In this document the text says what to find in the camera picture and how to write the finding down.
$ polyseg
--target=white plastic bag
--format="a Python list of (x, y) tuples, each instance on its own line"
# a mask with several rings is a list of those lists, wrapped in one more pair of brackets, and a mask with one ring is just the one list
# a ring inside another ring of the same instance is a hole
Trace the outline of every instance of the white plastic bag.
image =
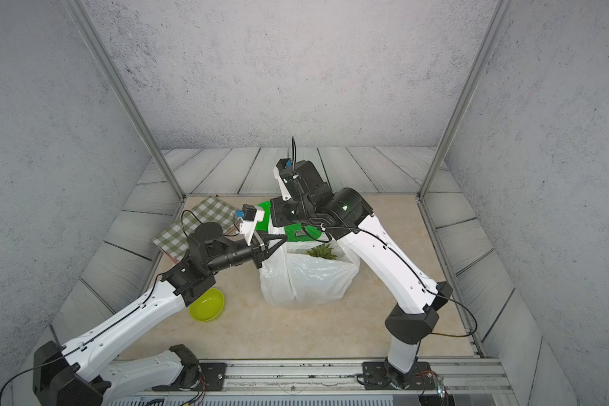
[[(271, 234), (284, 234), (274, 228)], [(360, 258), (336, 240), (329, 242), (336, 259), (310, 256), (307, 249), (320, 242), (285, 242), (260, 268), (262, 294), (268, 304), (288, 309), (303, 309), (338, 300), (358, 273)]]

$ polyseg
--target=yellow-green bowl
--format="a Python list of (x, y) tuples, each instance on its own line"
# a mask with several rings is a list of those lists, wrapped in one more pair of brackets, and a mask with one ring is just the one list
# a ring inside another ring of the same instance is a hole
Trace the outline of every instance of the yellow-green bowl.
[(189, 315), (196, 321), (212, 321), (223, 311), (223, 293), (217, 288), (209, 288), (201, 297), (189, 305)]

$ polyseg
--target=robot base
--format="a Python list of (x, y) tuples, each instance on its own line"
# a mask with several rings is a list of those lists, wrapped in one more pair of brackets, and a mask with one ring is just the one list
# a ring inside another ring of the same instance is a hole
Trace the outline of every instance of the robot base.
[(430, 374), (428, 371), (430, 371), (428, 362), (416, 362), (408, 377), (410, 384), (407, 387), (402, 388), (403, 383), (397, 382), (401, 380), (401, 377), (396, 378), (396, 382), (393, 382), (393, 371), (389, 371), (385, 362), (364, 362), (363, 381), (366, 384), (365, 388), (368, 390), (394, 389), (390, 385), (392, 382), (398, 389), (426, 390), (433, 393), (438, 390), (438, 382), (435, 375)]

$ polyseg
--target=black cable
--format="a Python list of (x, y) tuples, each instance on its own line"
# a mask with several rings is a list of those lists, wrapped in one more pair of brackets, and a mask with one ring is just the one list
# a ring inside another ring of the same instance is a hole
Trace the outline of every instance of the black cable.
[(295, 137), (294, 136), (291, 137), (291, 150), (293, 151), (293, 159), (292, 159), (292, 161), (293, 161), (292, 163), (294, 165), (293, 169), (295, 169), (295, 163), (297, 162), (297, 160), (295, 158), (297, 155), (295, 154)]
[(202, 379), (199, 379), (199, 382), (200, 382), (200, 383), (201, 383), (201, 385), (203, 386), (203, 390), (200, 390), (200, 391), (199, 391), (199, 393), (198, 393), (198, 394), (196, 394), (196, 396), (194, 396), (192, 399), (188, 400), (187, 402), (181, 403), (181, 406), (183, 406), (183, 405), (190, 406), (190, 405), (191, 405), (191, 403), (192, 403), (192, 402), (194, 402), (195, 400), (197, 400), (198, 398), (200, 398), (200, 397), (201, 397), (201, 395), (203, 395), (203, 396), (204, 396), (204, 393), (205, 393), (205, 390), (206, 390), (205, 384), (203, 383), (203, 380), (202, 380)]
[(424, 396), (424, 392), (426, 392), (426, 381), (424, 380), (424, 375), (422, 374), (422, 371), (420, 371), (420, 366), (417, 364), (417, 362), (415, 362), (415, 369), (418, 370), (418, 374), (420, 375), (420, 378), (422, 378), (422, 394), (420, 394), (420, 396)]
[(237, 234), (233, 234), (233, 235), (224, 234), (224, 236), (226, 236), (226, 237), (236, 237), (237, 235), (242, 233), (242, 231), (239, 230), (239, 227), (237, 227), (237, 222), (234, 222), (232, 224), (234, 225), (234, 228), (237, 229)]
[(476, 330), (478, 329), (478, 320), (476, 320), (476, 317), (473, 315), (473, 313), (467, 308), (467, 306), (465, 306), (464, 304), (462, 304), (459, 301), (453, 300), (453, 299), (449, 299), (448, 297), (444, 297), (442, 295), (439, 294), (435, 294), (433, 292), (429, 292), (431, 295), (433, 296), (437, 296), (437, 297), (441, 297), (442, 299), (446, 299), (448, 301), (452, 301), (453, 303), (461, 306), (463, 309), (465, 309), (467, 311), (467, 313), (469, 313), (469, 315), (471, 316), (471, 318), (473, 319), (473, 330), (470, 331), (469, 333), (463, 334), (463, 335), (453, 335), (453, 334), (445, 334), (445, 333), (431, 333), (433, 335), (441, 335), (441, 336), (445, 336), (445, 337), (455, 337), (455, 338), (462, 338), (462, 337), (470, 337), (473, 336), (474, 333), (476, 333)]
[(306, 227), (306, 225), (302, 225), (302, 231), (304, 231), (304, 233), (305, 233), (305, 234), (306, 234), (306, 235), (307, 235), (307, 236), (308, 236), (310, 239), (312, 239), (312, 240), (314, 240), (314, 241), (318, 241), (318, 242), (324, 242), (324, 243), (327, 243), (327, 242), (330, 242), (330, 241), (332, 240), (332, 239), (329, 237), (329, 234), (327, 234), (327, 233), (325, 233), (325, 235), (327, 235), (327, 238), (328, 238), (328, 240), (327, 240), (327, 241), (324, 241), (324, 240), (317, 240), (317, 239), (315, 239), (314, 237), (312, 237), (312, 235), (311, 235), (311, 234), (309, 234), (309, 233), (307, 232), (307, 229), (305, 229), (305, 227)]
[(18, 378), (19, 376), (21, 376), (21, 375), (23, 375), (23, 374), (25, 374), (25, 373), (27, 373), (27, 372), (29, 372), (29, 371), (33, 371), (34, 369), (39, 369), (39, 368), (44, 367), (44, 366), (46, 366), (46, 365), (53, 364), (54, 362), (57, 362), (57, 361), (59, 361), (59, 360), (62, 360), (63, 358), (67, 357), (68, 355), (70, 355), (70, 354), (72, 354), (72, 353), (76, 352), (77, 350), (79, 350), (79, 348), (81, 348), (81, 347), (77, 347), (77, 348), (73, 349), (72, 351), (70, 351), (69, 353), (67, 353), (67, 354), (65, 354), (65, 355), (62, 355), (61, 357), (58, 357), (57, 359), (53, 359), (52, 361), (45, 362), (45, 363), (40, 364), (40, 365), (38, 365), (38, 366), (35, 366), (35, 367), (33, 367), (33, 368), (25, 369), (24, 371), (20, 371), (20, 372), (19, 372), (19, 373), (17, 373), (16, 375), (14, 375), (14, 376), (12, 376), (11, 378), (9, 378), (9, 379), (7, 380), (7, 382), (5, 382), (5, 383), (4, 383), (4, 385), (2, 386), (2, 388), (0, 388), (0, 406), (1, 406), (1, 404), (2, 404), (2, 394), (4, 393), (4, 389), (7, 387), (7, 385), (9, 385), (9, 382), (13, 381), (14, 379)]
[[(200, 390), (198, 394), (196, 394), (196, 396), (194, 396), (192, 399), (188, 400), (187, 402), (183, 402), (181, 403), (181, 405), (189, 405), (191, 402), (194, 402), (196, 399), (199, 398), (199, 396), (201, 396), (203, 394), (203, 390)], [(144, 406), (151, 406), (151, 405), (155, 405), (155, 404), (161, 404), (164, 405), (165, 404), (165, 400), (164, 399), (154, 399), (149, 401), (148, 403), (145, 403)]]
[[(145, 303), (146, 303), (146, 301), (147, 301), (147, 300), (149, 300), (149, 298), (150, 298), (150, 297), (151, 297), (151, 295), (153, 294), (153, 290), (156, 288), (156, 283), (158, 282), (158, 278), (159, 278), (160, 276), (162, 276), (163, 274), (165, 274), (165, 273), (167, 273), (167, 272), (163, 272), (163, 273), (159, 273), (159, 274), (157, 274), (156, 279), (154, 280), (153, 286), (151, 287), (151, 291), (149, 292), (149, 295), (146, 297), (146, 299), (144, 299), (144, 301), (142, 302), (142, 304), (145, 304)], [(107, 328), (105, 328), (105, 329), (103, 329), (102, 331), (100, 331), (100, 332), (99, 332), (99, 333), (98, 333), (96, 336), (94, 336), (94, 337), (92, 337), (90, 340), (86, 341), (86, 342), (84, 343), (84, 347), (85, 347), (86, 345), (90, 344), (91, 342), (95, 341), (95, 340), (97, 339), (97, 337), (101, 336), (102, 334), (104, 334), (104, 333), (105, 333), (106, 331), (108, 331), (109, 329), (111, 329), (111, 328), (115, 327), (115, 326), (116, 326), (116, 325), (117, 325), (119, 322), (121, 322), (121, 321), (122, 321), (122, 320), (124, 320), (125, 318), (129, 317), (131, 314), (135, 313), (135, 311), (137, 311), (139, 308), (140, 308), (139, 306), (138, 306), (138, 307), (136, 307), (135, 309), (133, 309), (132, 311), (130, 311), (129, 313), (127, 313), (127, 314), (126, 314), (126, 316), (122, 317), (121, 319), (119, 319), (119, 320), (118, 320), (118, 321), (116, 321), (115, 323), (113, 323), (113, 324), (109, 325)], [(11, 378), (9, 378), (9, 379), (7, 380), (7, 382), (5, 382), (5, 383), (4, 383), (4, 385), (2, 386), (2, 388), (0, 389), (0, 406), (1, 406), (1, 404), (2, 404), (2, 394), (4, 393), (4, 389), (7, 387), (7, 385), (9, 385), (9, 382), (13, 381), (14, 379), (18, 378), (19, 376), (23, 375), (23, 374), (24, 374), (24, 373), (26, 373), (26, 372), (33, 371), (34, 369), (39, 369), (39, 368), (42, 368), (42, 367), (44, 367), (44, 366), (46, 366), (46, 365), (52, 364), (53, 362), (57, 362), (57, 361), (59, 361), (60, 359), (63, 359), (63, 358), (65, 358), (65, 357), (68, 357), (70, 354), (72, 354), (72, 353), (74, 353), (74, 352), (77, 352), (77, 351), (78, 351), (78, 350), (80, 350), (81, 348), (82, 348), (82, 347), (77, 347), (77, 348), (73, 349), (72, 351), (70, 351), (69, 353), (67, 353), (67, 354), (65, 354), (65, 355), (63, 355), (63, 356), (61, 356), (61, 357), (58, 357), (58, 358), (57, 358), (57, 359), (55, 359), (55, 360), (52, 360), (52, 361), (49, 361), (49, 362), (45, 362), (45, 363), (40, 364), (40, 365), (38, 365), (38, 366), (35, 366), (35, 367), (33, 367), (33, 368), (25, 369), (24, 371), (21, 371), (21, 372), (17, 373), (16, 375), (12, 376)]]
[(346, 227), (346, 226), (337, 226), (337, 227), (325, 227), (325, 229), (346, 229), (346, 230), (351, 230), (351, 231), (363, 231), (367, 234), (372, 235), (374, 238), (378, 239), (384, 247), (387, 247), (390, 249), (390, 251), (392, 251), (400, 260), (401, 262), (403, 262), (408, 269), (413, 272), (413, 275), (415, 275), (415, 277), (420, 281), (420, 283), (422, 284), (424, 291), (430, 293), (433, 296), (436, 297), (441, 297), (442, 299), (446, 299), (448, 301), (452, 301), (453, 303), (461, 306), (463, 309), (465, 309), (467, 311), (467, 313), (469, 313), (469, 315), (471, 316), (471, 318), (473, 319), (474, 322), (474, 328), (472, 331), (470, 331), (469, 333), (466, 333), (464, 335), (453, 335), (453, 334), (445, 334), (445, 333), (431, 333), (433, 335), (440, 335), (440, 336), (445, 336), (445, 337), (455, 337), (455, 338), (462, 338), (462, 337), (470, 337), (472, 335), (474, 335), (476, 333), (476, 330), (478, 329), (478, 320), (476, 320), (476, 317), (473, 315), (473, 313), (467, 308), (467, 306), (465, 306), (464, 304), (462, 304), (459, 301), (453, 300), (453, 299), (449, 299), (448, 297), (444, 297), (440, 294), (437, 293), (433, 293), (429, 290), (429, 288), (427, 288), (427, 286), (424, 284), (424, 282), (422, 281), (422, 278), (420, 278), (420, 276), (417, 274), (417, 272), (415, 272), (415, 270), (413, 270), (413, 268), (410, 266), (410, 264), (408, 264), (406, 261), (404, 261), (404, 258), (401, 257), (401, 255), (399, 255), (399, 253), (397, 251), (395, 251), (394, 249), (392, 249), (391, 247), (388, 246), (388, 244), (386, 244), (382, 239), (379, 238), (379, 236), (373, 234), (372, 232), (369, 232), (367, 230), (363, 230), (357, 227)]
[(408, 269), (410, 269), (410, 271), (413, 272), (413, 275), (415, 275), (415, 277), (420, 281), (420, 283), (422, 284), (422, 287), (424, 288), (424, 290), (428, 290), (427, 286), (424, 284), (424, 282), (422, 281), (422, 278), (417, 274), (417, 272), (415, 272), (413, 270), (413, 268), (411, 268), (410, 265), (406, 261), (404, 261), (404, 258), (402, 258), (401, 255), (399, 255), (399, 253), (397, 251), (395, 251), (394, 249), (390, 248), (388, 246), (388, 244), (386, 242), (384, 242), (384, 240), (382, 240), (378, 235), (373, 234), (372, 232), (369, 232), (368, 230), (363, 230), (363, 229), (360, 229), (360, 228), (357, 228), (357, 227), (347, 227), (345, 225), (343, 225), (343, 226), (334, 226), (334, 227), (325, 227), (325, 229), (326, 230), (337, 229), (337, 230), (363, 231), (366, 234), (372, 235), (374, 238), (378, 239), (381, 244), (383, 244), (384, 248), (388, 248), (390, 251), (392, 251), (401, 260), (401, 262), (406, 264), (406, 266), (408, 266)]
[(370, 388), (370, 389), (383, 389), (383, 388), (386, 388), (386, 387), (390, 386), (390, 382), (387, 382), (387, 383), (385, 383), (383, 385), (375, 385), (374, 383), (361, 382), (361, 381), (358, 380), (359, 377), (365, 378), (364, 374), (358, 374), (358, 375), (355, 376), (355, 378), (357, 378), (357, 383), (359, 385), (365, 386), (366, 388)]
[(183, 212), (180, 213), (180, 226), (183, 228), (183, 234), (185, 234), (185, 237), (187, 237), (187, 233), (185, 232), (185, 223), (183, 222), (183, 217), (185, 216), (185, 213), (191, 214), (199, 223), (203, 224), (203, 222), (200, 221), (200, 219), (191, 210), (183, 210)]

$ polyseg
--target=black mounting bracket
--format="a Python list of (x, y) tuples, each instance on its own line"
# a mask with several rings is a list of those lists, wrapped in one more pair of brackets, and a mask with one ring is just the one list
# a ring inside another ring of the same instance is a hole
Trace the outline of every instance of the black mounting bracket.
[[(389, 385), (390, 378), (388, 371), (383, 361), (364, 362), (363, 364), (363, 381), (368, 390), (393, 389)], [(424, 371), (430, 371), (428, 362), (418, 361), (413, 367), (413, 374), (410, 377), (410, 385), (404, 390), (428, 390), (433, 393), (438, 389), (438, 383), (435, 376), (429, 372), (421, 374)]]
[(201, 373), (205, 377), (205, 389), (208, 392), (221, 392), (225, 379), (225, 362), (202, 362)]

